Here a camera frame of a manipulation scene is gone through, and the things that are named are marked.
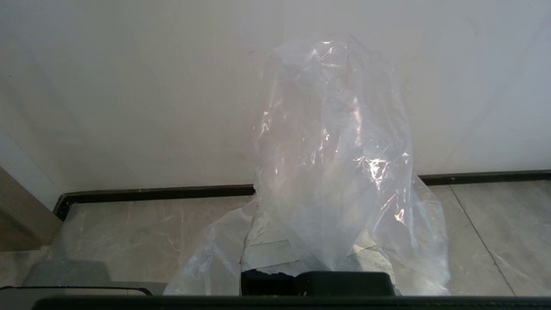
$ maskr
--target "clear plastic sheet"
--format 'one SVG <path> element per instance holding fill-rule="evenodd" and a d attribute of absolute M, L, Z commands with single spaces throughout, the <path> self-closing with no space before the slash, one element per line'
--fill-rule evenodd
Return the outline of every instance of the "clear plastic sheet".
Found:
<path fill-rule="evenodd" d="M 257 202 L 300 262 L 341 270 L 367 231 L 403 294 L 446 294 L 442 208 L 412 175 L 409 123 L 387 62 L 353 37 L 292 41 L 274 50 L 263 78 Z M 213 223 L 165 294 L 237 295 L 254 213 L 249 204 Z"/>

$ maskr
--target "black baseboard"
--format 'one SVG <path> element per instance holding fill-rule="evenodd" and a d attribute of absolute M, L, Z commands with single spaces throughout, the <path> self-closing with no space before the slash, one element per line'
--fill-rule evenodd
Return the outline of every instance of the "black baseboard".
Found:
<path fill-rule="evenodd" d="M 515 172 L 484 172 L 462 174 L 420 175 L 428 185 L 450 185 L 467 183 L 493 183 L 513 181 L 551 180 L 551 170 L 515 171 Z M 67 218 L 71 205 L 90 202 L 138 201 L 185 199 L 225 196 L 253 195 L 252 184 L 196 186 L 183 188 L 128 189 L 128 190 L 92 190 L 67 193 L 60 196 L 53 213 L 62 221 Z"/>

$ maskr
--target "floor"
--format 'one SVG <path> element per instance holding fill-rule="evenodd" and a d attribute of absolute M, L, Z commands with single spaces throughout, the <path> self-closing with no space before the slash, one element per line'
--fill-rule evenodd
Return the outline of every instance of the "floor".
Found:
<path fill-rule="evenodd" d="M 446 217 L 453 295 L 551 296 L 551 181 L 431 190 Z M 49 249 L 0 253 L 0 286 L 126 286 L 161 294 L 202 229 L 249 200 L 73 205 Z"/>

